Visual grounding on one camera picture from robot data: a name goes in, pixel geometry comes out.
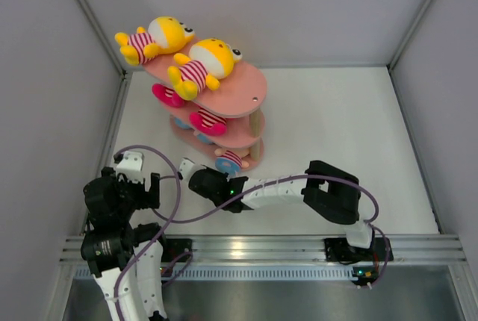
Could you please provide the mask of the peach-faced boy plush doll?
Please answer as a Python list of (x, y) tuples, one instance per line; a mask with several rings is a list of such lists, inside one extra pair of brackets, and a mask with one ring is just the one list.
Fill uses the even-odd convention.
[(214, 142), (211, 141), (207, 135), (201, 134), (198, 131), (194, 131), (193, 135), (195, 136), (197, 140), (199, 140), (200, 142), (204, 144), (208, 144), (208, 145), (214, 144)]

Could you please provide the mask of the white pink-eared plush toy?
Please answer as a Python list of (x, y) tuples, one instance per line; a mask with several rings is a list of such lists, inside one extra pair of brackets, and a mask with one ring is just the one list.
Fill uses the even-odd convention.
[(191, 113), (189, 121), (197, 131), (208, 136), (221, 136), (227, 132), (227, 119), (204, 108)]

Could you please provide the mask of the pink plush striped shirt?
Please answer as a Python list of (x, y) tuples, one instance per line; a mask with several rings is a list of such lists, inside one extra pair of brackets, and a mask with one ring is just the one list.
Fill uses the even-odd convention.
[(185, 104), (185, 100), (181, 98), (175, 90), (163, 84), (153, 84), (152, 93), (160, 102), (170, 107), (180, 108)]

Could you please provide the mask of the yellow plush striped shirt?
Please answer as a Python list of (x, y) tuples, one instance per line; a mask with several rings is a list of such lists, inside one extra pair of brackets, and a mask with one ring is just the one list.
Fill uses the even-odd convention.
[(205, 88), (217, 90), (242, 57), (240, 50), (213, 37), (194, 43), (188, 54), (175, 53), (176, 64), (168, 67), (167, 74), (176, 94), (192, 101)]

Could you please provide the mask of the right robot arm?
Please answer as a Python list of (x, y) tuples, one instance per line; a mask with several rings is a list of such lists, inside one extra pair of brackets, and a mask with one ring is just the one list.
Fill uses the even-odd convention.
[(230, 175), (190, 159), (179, 173), (189, 190), (225, 211), (241, 213), (280, 205), (308, 206), (328, 222), (344, 227), (350, 253), (365, 259), (376, 249), (371, 219), (359, 215), (365, 193), (359, 179), (321, 160), (313, 160), (302, 175), (254, 179)]

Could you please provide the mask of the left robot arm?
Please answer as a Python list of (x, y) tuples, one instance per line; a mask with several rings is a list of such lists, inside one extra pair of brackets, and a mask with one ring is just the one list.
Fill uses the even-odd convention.
[(166, 320), (161, 291), (161, 260), (169, 243), (156, 235), (156, 222), (132, 228), (130, 219), (141, 209), (158, 208), (160, 175), (151, 185), (135, 182), (105, 167), (83, 189), (88, 210), (81, 257), (99, 285), (113, 320)]

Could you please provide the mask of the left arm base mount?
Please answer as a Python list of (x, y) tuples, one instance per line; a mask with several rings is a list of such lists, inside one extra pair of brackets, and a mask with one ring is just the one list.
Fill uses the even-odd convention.
[(161, 261), (163, 263), (170, 263), (179, 255), (181, 256), (177, 261), (184, 263), (190, 257), (188, 252), (192, 251), (193, 241), (190, 238), (170, 238), (161, 241), (163, 246), (163, 254)]

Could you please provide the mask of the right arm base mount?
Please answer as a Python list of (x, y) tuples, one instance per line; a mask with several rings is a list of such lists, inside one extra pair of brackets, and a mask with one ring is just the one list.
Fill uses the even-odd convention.
[(384, 261), (386, 256), (390, 261), (394, 259), (390, 240), (386, 237), (375, 238), (368, 249), (350, 246), (344, 237), (326, 238), (324, 246), (326, 260), (343, 265)]

